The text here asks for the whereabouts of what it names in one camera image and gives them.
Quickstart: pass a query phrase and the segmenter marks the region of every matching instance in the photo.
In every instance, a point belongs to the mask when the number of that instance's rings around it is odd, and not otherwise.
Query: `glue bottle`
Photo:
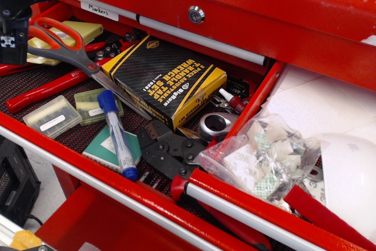
[[[223,88],[219,90],[223,98],[229,102],[231,108],[235,110],[238,114],[241,114],[244,108],[247,106],[239,96],[232,95],[231,93],[225,91]]]

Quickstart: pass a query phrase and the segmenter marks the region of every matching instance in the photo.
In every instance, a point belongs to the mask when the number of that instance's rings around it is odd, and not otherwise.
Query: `drawer lock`
[[[200,24],[205,20],[205,13],[198,6],[191,6],[188,9],[188,17],[190,21],[194,24]]]

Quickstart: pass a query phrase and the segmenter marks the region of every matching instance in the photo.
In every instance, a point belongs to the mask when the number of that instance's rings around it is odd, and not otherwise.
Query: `clear plastic container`
[[[105,88],[94,89],[93,91],[85,91],[75,94],[76,110],[82,117],[81,126],[91,125],[92,123],[106,120],[103,110],[98,104],[98,95],[100,95]],[[124,115],[123,106],[120,99],[115,96],[115,103],[119,110],[119,116]]]
[[[76,109],[60,95],[23,117],[31,128],[54,139],[82,121]]]

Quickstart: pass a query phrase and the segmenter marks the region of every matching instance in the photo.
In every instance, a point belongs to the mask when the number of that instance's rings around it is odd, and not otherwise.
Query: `marker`
[[[110,130],[116,156],[119,161],[122,175],[132,181],[138,179],[135,161],[129,149],[128,141],[125,137],[123,125],[119,117],[118,107],[116,106],[115,97],[112,91],[106,90],[98,95],[100,108],[106,115],[107,124]]]

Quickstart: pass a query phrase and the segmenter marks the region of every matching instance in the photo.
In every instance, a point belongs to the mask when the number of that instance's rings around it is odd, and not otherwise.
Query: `cable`
[[[28,217],[29,219],[33,219],[35,220],[38,224],[40,224],[41,226],[43,225],[42,221],[39,220],[36,216],[33,216],[33,215],[26,215],[26,217]]]

